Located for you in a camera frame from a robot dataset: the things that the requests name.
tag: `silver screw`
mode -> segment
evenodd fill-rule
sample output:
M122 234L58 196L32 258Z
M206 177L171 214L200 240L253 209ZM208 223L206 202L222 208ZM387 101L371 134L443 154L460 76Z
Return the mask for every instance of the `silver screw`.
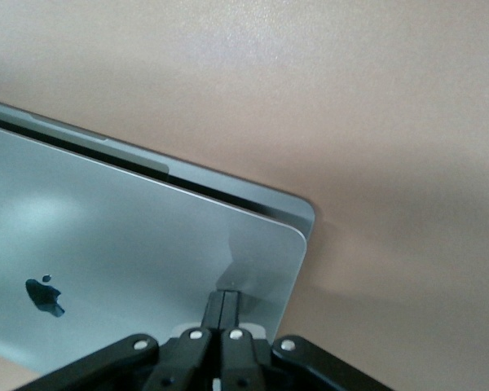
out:
M199 330L195 330L194 332L190 333L190 339L191 340L199 340L203 336L203 333L200 332Z
M232 330L230 332L230 338L233 340L240 340L243 337L243 332L239 329Z
M147 340L138 340L134 344L134 349L136 350L143 350L148 346L148 341Z
M291 352L292 350L295 350L295 342L293 342L292 340L283 340L280 343L280 348L282 350L288 350L289 352Z

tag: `black apple logo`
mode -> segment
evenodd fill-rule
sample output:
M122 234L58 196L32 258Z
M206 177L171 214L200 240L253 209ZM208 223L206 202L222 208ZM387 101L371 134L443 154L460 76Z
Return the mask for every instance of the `black apple logo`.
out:
M49 275L44 275L42 278L44 283L51 281ZM53 288L51 285L39 283L36 279L28 279L25 281L25 289L34 305L40 310L48 312L59 318L65 313L65 310L58 304L58 296L61 292Z

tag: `apple logo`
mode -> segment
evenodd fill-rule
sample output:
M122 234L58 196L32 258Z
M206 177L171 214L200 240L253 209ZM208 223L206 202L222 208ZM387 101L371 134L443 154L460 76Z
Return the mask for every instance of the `apple logo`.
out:
M42 278L44 283L51 281L50 275L44 275ZM40 310L48 312L59 318L65 313L65 310L58 304L58 296L61 292L53 288L51 285L39 283L36 279L28 279L25 281L25 289L34 305Z

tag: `beige table surface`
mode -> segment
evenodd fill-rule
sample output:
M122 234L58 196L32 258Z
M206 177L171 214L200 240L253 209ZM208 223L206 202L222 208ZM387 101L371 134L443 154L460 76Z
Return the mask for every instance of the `beige table surface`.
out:
M489 1L0 1L0 101L307 198L280 333L489 390Z

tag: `laptop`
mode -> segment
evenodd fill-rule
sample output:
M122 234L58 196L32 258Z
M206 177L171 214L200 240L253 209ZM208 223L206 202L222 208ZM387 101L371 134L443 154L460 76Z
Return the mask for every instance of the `laptop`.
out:
M40 374L135 333L165 343L215 289L273 341L306 201L0 104L0 356Z

